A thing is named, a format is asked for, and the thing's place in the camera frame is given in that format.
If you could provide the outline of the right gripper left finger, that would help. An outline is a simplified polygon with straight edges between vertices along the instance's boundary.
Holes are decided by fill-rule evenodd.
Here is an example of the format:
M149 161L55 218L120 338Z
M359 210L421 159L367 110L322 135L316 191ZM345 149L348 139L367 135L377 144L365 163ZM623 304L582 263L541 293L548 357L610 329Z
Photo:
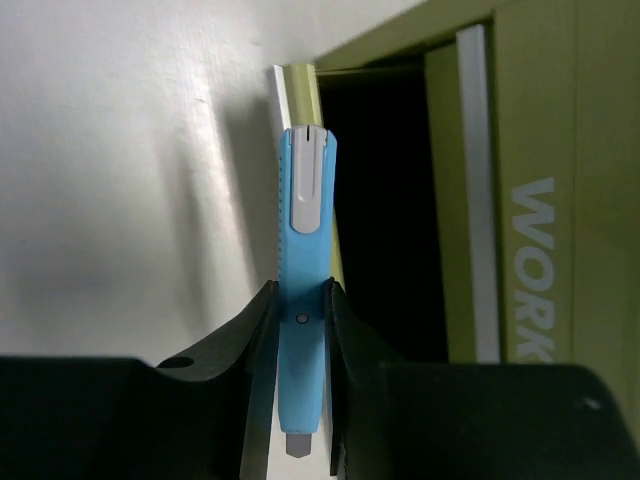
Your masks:
M278 286L157 366L124 357L1 360L5 479L262 479Z

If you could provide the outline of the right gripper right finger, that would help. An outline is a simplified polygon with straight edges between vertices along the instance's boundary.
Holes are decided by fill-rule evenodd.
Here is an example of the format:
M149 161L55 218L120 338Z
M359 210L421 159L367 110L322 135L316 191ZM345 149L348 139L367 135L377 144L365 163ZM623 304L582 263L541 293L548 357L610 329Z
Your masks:
M340 479L635 479L639 452L579 365L406 360L325 287L330 472Z

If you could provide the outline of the blue utility knife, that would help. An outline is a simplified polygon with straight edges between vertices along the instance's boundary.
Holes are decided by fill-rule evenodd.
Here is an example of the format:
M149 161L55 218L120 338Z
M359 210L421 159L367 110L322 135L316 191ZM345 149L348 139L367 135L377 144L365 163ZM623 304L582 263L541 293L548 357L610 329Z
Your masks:
M323 414L336 146L317 125L280 139L278 417L294 458L310 454Z

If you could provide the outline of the green metal drawer box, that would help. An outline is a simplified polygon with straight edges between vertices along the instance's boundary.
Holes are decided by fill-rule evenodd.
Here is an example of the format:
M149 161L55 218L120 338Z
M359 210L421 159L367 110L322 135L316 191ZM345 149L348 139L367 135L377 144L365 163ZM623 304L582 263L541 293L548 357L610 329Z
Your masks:
M639 5L429 1L269 71L338 140L332 270L418 361L639 369Z

